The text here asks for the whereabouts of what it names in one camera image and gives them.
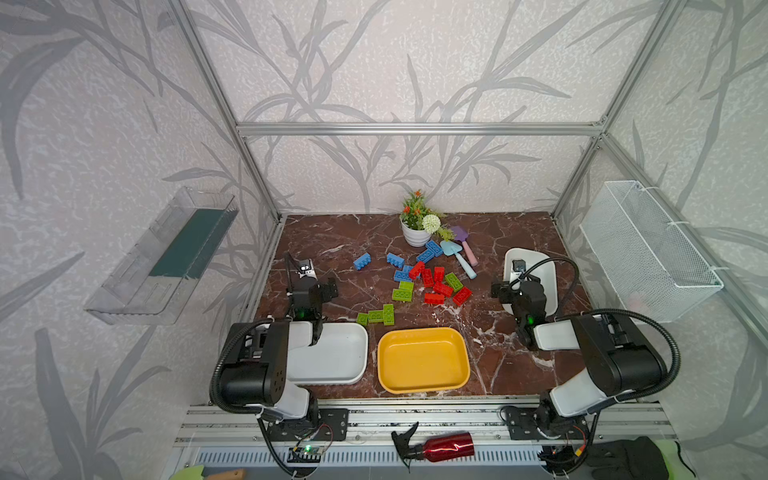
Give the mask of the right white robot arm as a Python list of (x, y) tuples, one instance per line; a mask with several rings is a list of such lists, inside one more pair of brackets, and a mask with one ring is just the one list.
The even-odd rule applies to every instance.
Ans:
[(510, 307), (516, 334), (529, 350), (577, 350), (584, 362), (573, 378), (542, 393), (535, 408), (500, 409), (514, 439), (558, 439), (588, 415), (663, 391), (680, 372), (676, 340), (643, 314), (605, 308), (547, 321), (544, 287), (523, 277), (494, 282), (491, 296)]

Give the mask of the green lego row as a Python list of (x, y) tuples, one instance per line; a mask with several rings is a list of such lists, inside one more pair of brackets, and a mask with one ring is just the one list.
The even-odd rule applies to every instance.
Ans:
[(359, 313), (356, 322), (362, 326), (370, 324), (395, 325), (395, 312), (393, 304), (385, 304), (380, 310), (371, 310), (367, 313)]

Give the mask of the green lego pair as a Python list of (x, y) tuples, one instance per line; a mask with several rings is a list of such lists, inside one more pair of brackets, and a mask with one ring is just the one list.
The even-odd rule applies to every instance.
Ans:
[(414, 284), (409, 281), (400, 281), (397, 288), (392, 291), (392, 299), (399, 302), (411, 302), (413, 298)]

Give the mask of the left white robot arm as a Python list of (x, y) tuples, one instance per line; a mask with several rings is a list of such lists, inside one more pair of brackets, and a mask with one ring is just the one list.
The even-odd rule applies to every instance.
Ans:
[(288, 380), (292, 347), (318, 343), (323, 305), (338, 296), (336, 280), (304, 276), (287, 289), (289, 308), (277, 319), (236, 323), (227, 335), (209, 384), (210, 401), (233, 414), (269, 422), (320, 425), (317, 399)]

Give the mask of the red lego bottom brick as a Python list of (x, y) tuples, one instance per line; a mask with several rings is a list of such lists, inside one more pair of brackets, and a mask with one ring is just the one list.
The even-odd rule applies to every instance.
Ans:
[(423, 295), (424, 302), (429, 305), (442, 305), (445, 302), (445, 296), (439, 293), (425, 293)]

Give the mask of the red lego cluster brick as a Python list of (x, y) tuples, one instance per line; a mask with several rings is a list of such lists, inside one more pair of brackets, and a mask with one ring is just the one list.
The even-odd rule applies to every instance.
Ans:
[(442, 282), (436, 282), (433, 285), (433, 292), (446, 298), (450, 298), (454, 294), (453, 288), (451, 286), (445, 285)]

